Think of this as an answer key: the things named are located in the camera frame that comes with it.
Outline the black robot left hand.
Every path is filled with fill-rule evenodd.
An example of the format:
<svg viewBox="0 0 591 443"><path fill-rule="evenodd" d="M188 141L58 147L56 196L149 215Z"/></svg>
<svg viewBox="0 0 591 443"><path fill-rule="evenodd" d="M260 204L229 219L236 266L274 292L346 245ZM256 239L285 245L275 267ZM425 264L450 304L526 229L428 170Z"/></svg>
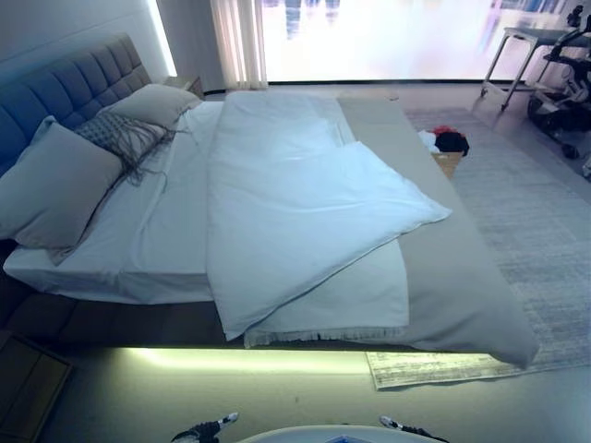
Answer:
<svg viewBox="0 0 591 443"><path fill-rule="evenodd" d="M218 434L227 426L235 423L238 418L239 413L230 413L216 421L208 421L194 425L174 436L171 442L218 442Z"/></svg>

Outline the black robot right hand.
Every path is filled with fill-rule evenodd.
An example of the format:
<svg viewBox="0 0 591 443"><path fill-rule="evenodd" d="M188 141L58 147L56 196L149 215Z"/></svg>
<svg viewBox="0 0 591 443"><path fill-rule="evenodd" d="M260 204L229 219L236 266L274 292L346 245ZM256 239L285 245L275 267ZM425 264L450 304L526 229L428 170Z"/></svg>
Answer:
<svg viewBox="0 0 591 443"><path fill-rule="evenodd" d="M398 430L398 431L402 431L402 432L406 432L406 433L411 433L411 434L415 434L415 435L419 435L422 437L426 437L426 438L430 438L431 440L437 440L440 442L445 442L445 443L449 443L449 440L442 438L442 437L437 437L434 436L432 434L430 434L427 430L425 430L424 428L421 427L413 427L413 426L409 426L409 425L403 425L399 422L394 421L391 417L386 416L386 415L381 415L379 417L379 421L380 423L390 429L394 429L394 430Z"/></svg>

